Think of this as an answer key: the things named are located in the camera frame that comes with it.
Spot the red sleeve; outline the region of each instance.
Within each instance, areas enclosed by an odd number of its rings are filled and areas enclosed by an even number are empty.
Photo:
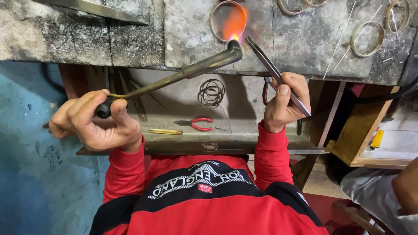
[[[286,127],[277,134],[264,129],[264,120],[258,124],[258,141],[254,156],[255,185],[265,191],[273,182],[293,184],[289,167],[289,152]]]
[[[145,179],[144,143],[142,136],[141,147],[136,153],[124,153],[119,148],[111,152],[110,166],[104,181],[103,203],[121,196],[142,193]]]

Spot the orange flame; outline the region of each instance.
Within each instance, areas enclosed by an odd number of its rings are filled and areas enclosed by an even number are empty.
[[[233,7],[229,17],[224,23],[222,34],[223,38],[227,40],[237,40],[241,43],[241,34],[245,30],[247,23],[248,10],[245,7]]]

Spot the metal wire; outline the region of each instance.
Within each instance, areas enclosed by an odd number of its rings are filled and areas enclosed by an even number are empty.
[[[225,95],[225,86],[218,79],[209,79],[202,83],[197,94],[197,100],[207,110],[216,109]]]

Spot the pliers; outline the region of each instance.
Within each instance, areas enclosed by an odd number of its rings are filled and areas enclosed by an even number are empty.
[[[273,85],[272,81],[270,80],[270,77],[264,77],[264,87],[263,87],[263,104],[264,105],[268,104],[268,100],[267,100],[268,85],[270,85],[275,91],[277,91],[277,87]]]
[[[196,118],[196,119],[193,119],[191,121],[180,120],[180,121],[175,121],[174,123],[179,124],[180,126],[191,126],[191,127],[195,128],[196,130],[199,130],[199,131],[211,131],[212,130],[211,127],[203,128],[203,127],[198,127],[195,124],[193,124],[193,123],[200,122],[200,121],[205,121],[205,122],[210,122],[210,123],[213,122],[213,120],[209,119],[209,118]]]

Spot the logo patch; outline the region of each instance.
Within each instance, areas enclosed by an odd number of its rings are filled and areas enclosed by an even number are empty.
[[[205,193],[212,193],[212,187],[206,184],[199,184],[199,190]]]

